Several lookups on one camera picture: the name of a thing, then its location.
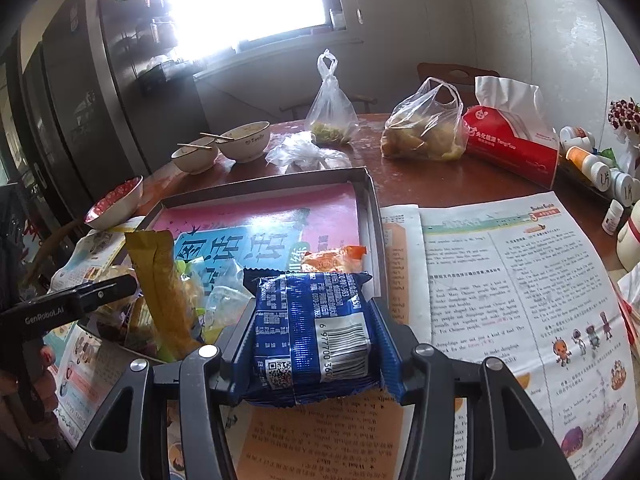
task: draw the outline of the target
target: yellow snack wrapper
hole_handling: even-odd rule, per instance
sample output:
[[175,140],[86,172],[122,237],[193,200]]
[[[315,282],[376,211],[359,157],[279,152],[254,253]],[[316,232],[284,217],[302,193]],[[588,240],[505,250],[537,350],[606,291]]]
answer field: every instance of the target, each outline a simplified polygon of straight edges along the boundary
[[191,337],[195,315],[174,264],[169,231],[125,233],[125,247],[136,269],[146,306],[164,345],[183,359],[201,343]]

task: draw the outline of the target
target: white bowl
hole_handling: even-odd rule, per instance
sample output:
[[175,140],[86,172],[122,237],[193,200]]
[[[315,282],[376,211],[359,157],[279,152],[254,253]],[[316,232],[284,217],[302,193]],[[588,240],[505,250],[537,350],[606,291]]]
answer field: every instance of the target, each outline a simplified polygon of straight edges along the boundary
[[213,166],[219,153],[218,147],[215,145],[215,140],[216,139],[212,139],[211,137],[200,137],[199,139],[192,140],[190,144],[211,146],[211,149],[199,150],[198,148],[183,146],[171,154],[171,160],[178,166],[178,169],[185,173],[195,175],[207,171]]
[[84,215],[84,223],[91,229],[106,231],[126,222],[133,216],[142,199],[142,177],[137,176],[120,184],[98,200]]
[[237,140],[216,140],[226,158],[236,162],[251,162],[264,155],[271,138],[271,125],[267,121],[245,124],[229,130],[223,137]]

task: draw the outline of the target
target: tissue box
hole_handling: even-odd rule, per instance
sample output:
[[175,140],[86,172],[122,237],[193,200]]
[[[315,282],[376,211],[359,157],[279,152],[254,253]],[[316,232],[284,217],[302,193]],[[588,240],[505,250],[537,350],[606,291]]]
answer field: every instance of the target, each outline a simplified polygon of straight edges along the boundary
[[476,77],[480,105],[463,116],[466,150],[540,186],[551,188],[559,139],[546,124],[540,89],[512,79]]

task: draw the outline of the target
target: table surface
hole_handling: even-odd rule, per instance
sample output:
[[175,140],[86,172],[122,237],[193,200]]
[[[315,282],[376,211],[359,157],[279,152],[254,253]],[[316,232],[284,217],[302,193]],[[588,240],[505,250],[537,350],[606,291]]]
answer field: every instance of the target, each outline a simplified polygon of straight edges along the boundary
[[[383,158],[380,137],[388,114],[367,114],[359,118],[360,130],[342,151],[349,155],[354,166],[367,167],[375,183],[380,206],[417,204],[420,207],[450,207],[546,191],[471,155],[463,155],[455,162]],[[273,124],[269,148],[279,144],[285,136],[302,131],[303,122]],[[183,173],[170,162],[145,179],[142,205],[137,214],[147,214],[161,198],[173,194],[282,172],[283,169],[267,164],[264,158],[237,164],[222,153],[210,170],[198,175]],[[622,269],[616,255],[616,239],[601,227],[608,205],[567,178],[556,178],[553,191],[589,237],[607,270]]]

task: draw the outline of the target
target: red patterned bowl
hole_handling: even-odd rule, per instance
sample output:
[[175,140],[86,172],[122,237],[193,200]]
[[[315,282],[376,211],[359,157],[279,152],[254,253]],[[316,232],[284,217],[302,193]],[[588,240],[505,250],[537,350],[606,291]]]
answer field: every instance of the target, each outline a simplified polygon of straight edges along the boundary
[[84,223],[98,231],[120,225],[135,213],[141,198],[142,177],[137,176],[98,200],[84,216]]

